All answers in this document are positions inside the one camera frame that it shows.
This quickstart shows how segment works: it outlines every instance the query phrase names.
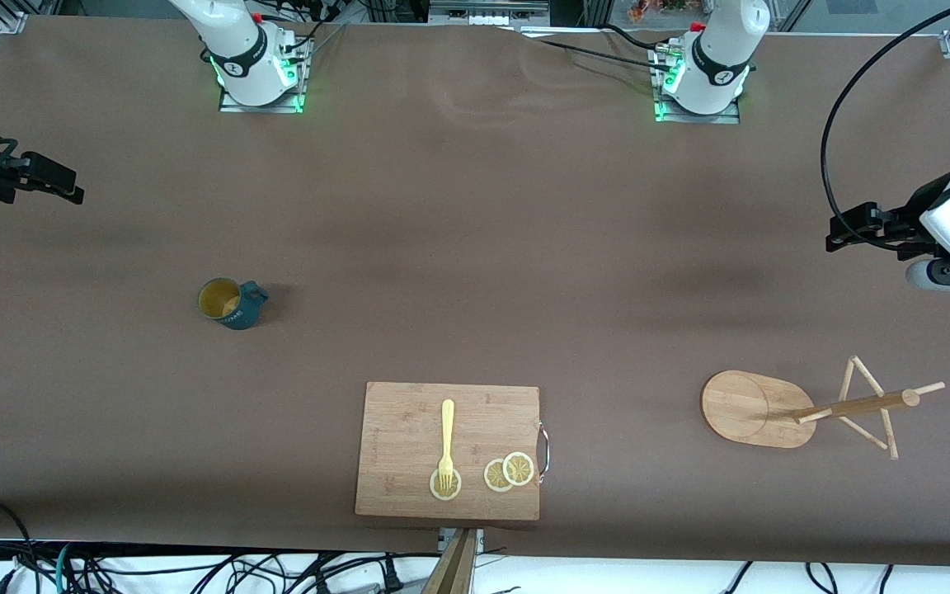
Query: teal cable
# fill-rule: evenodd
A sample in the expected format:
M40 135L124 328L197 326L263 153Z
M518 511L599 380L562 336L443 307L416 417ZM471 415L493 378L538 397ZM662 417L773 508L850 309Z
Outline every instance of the teal cable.
M61 553L57 556L57 568L54 570L54 583L57 584L57 594L64 594L64 556L68 553L68 547L71 542L61 548Z

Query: mug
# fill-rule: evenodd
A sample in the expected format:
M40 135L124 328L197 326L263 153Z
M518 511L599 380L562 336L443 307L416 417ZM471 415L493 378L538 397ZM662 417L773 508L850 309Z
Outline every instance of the mug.
M208 281L196 305L207 318L230 330L245 330L259 321L259 308L270 298L263 287L250 280L244 285L230 278Z

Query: table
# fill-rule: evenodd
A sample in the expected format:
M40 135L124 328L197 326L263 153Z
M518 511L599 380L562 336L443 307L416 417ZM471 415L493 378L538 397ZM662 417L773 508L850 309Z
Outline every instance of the table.
M886 40L766 37L741 125L672 125L639 67L351 26L306 113L241 115L184 21L30 19L0 38L0 135L87 203L0 204L0 500L37 538L430 549L437 522L353 514L366 381L517 384L553 467L542 520L487 546L950 563L950 294L823 251L822 121ZM832 151L842 207L950 169L934 38L861 82ZM201 318L216 276L267 287L261 326ZM887 389L948 383L897 415L900 461L841 425L729 443L698 413L724 369L832 401L851 354Z

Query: mug handle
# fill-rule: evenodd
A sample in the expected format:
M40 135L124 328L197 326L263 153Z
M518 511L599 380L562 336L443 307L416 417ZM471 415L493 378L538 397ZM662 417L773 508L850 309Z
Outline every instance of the mug handle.
M264 304L264 302L270 298L269 294L266 293L266 290L264 290L263 287L256 285L256 282L253 280L241 285L241 293L244 293L249 297L252 297L252 299L259 301L259 304Z

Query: wooden cutting board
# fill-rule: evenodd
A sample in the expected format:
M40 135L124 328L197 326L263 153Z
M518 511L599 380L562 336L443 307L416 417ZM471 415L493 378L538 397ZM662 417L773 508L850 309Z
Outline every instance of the wooden cutting board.
M516 386L392 384L370 381L358 463L359 516L459 520L536 520L538 477L506 493L483 481L487 463L521 451L538 462L540 390ZM442 401L453 399L453 464L460 493L449 501L430 493L442 456Z

